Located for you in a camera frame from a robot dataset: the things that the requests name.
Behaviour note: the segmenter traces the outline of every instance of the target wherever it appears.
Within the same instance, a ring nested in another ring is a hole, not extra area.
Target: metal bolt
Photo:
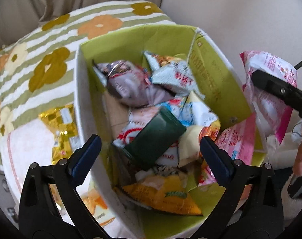
[[[243,164],[242,160],[240,160],[240,159],[234,159],[234,163],[235,163],[235,165],[237,165],[237,166],[240,166],[240,165]]]
[[[37,167],[37,163],[32,163],[29,167],[30,167],[30,169],[34,169],[34,168],[36,168]]]
[[[269,170],[272,169],[272,166],[269,163],[265,163],[264,167]]]
[[[58,163],[59,163],[60,165],[65,165],[67,162],[68,162],[68,160],[67,160],[66,158],[62,158],[62,159],[59,160]]]

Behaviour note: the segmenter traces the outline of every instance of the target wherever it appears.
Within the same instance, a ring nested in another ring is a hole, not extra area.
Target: wall
[[[238,55],[244,50],[266,50],[292,65],[302,60],[302,0],[163,0],[161,8],[175,22],[206,31],[242,82]],[[298,87],[302,89],[302,68]],[[296,119],[295,112],[291,123]]]

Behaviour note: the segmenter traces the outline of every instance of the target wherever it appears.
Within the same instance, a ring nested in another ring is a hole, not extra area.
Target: red stripe
[[[8,138],[7,138],[7,148],[8,148],[8,154],[9,154],[9,161],[10,161],[11,168],[13,170],[13,175],[15,177],[15,181],[16,181],[18,190],[21,193],[21,187],[20,187],[20,184],[18,182],[17,173],[16,173],[16,170],[15,170],[15,167],[13,166],[13,158],[12,158],[12,153],[11,153],[11,149],[10,149],[10,134],[11,133],[8,134]]]

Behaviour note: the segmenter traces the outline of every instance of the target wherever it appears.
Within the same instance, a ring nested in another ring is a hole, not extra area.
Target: gold wrapper
[[[73,104],[49,109],[39,114],[39,118],[55,136],[52,164],[62,158],[69,158],[81,147]]]

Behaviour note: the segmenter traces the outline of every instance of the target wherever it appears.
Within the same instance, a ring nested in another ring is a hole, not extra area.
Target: pink snack bag
[[[234,159],[241,159],[246,165],[252,162],[255,143],[255,119],[256,113],[242,122],[225,129],[215,143],[220,149],[225,150]],[[202,173],[199,177],[199,186],[215,183],[216,179],[205,161],[203,161]]]
[[[285,105],[279,98],[254,87],[251,76],[255,70],[259,69],[296,87],[297,70],[290,63],[265,51],[245,51],[240,54],[240,57],[246,72],[246,85],[243,86],[244,95],[250,103],[256,102],[263,117],[281,143],[293,109]]]

